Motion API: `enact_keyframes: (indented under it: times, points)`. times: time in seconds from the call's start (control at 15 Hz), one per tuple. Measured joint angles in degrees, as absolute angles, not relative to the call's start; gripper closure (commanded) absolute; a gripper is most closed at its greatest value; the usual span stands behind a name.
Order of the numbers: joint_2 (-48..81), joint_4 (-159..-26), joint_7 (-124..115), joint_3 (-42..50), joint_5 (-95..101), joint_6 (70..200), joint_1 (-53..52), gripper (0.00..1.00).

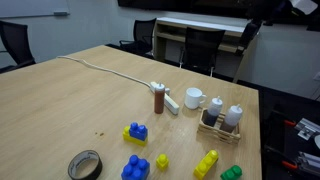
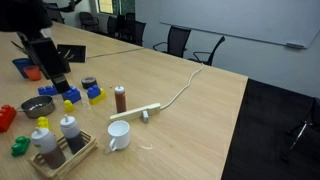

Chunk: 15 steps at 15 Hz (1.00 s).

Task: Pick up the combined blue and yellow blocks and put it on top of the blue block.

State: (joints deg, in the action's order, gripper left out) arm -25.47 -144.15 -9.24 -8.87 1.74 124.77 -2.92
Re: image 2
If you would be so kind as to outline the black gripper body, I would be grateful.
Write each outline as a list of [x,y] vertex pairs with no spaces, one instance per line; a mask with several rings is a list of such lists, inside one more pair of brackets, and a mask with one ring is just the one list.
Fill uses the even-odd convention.
[[44,37],[41,33],[36,36],[27,36],[18,32],[27,56],[33,63],[40,67],[47,79],[64,79],[65,66],[58,55],[58,51],[51,38]]

